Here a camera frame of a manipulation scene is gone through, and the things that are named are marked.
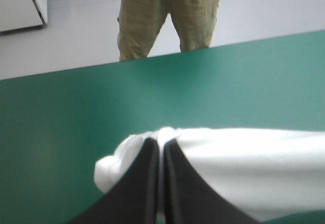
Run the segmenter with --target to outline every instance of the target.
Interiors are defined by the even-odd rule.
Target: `white floor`
[[[48,0],[45,28],[0,36],[0,79],[118,61],[119,7],[120,0]],[[221,0],[212,46],[320,29],[325,0]],[[175,52],[168,18],[150,55]]]

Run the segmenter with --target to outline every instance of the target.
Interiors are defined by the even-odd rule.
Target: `khaki pants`
[[[181,51],[209,47],[218,4],[219,0],[121,0],[120,61],[147,57],[169,13]]]

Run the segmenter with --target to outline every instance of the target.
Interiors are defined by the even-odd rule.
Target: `green table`
[[[324,44],[323,30],[0,81],[0,223],[63,223],[90,206],[94,163],[129,134],[325,130]]]

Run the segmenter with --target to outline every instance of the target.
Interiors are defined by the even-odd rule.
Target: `black object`
[[[154,224],[158,165],[159,147],[154,139],[148,138],[118,183],[67,224]]]
[[[203,180],[176,140],[165,145],[164,169],[167,224],[259,224]]]

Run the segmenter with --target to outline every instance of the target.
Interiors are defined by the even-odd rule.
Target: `white cabinet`
[[[0,31],[47,23],[47,0],[0,0]]]

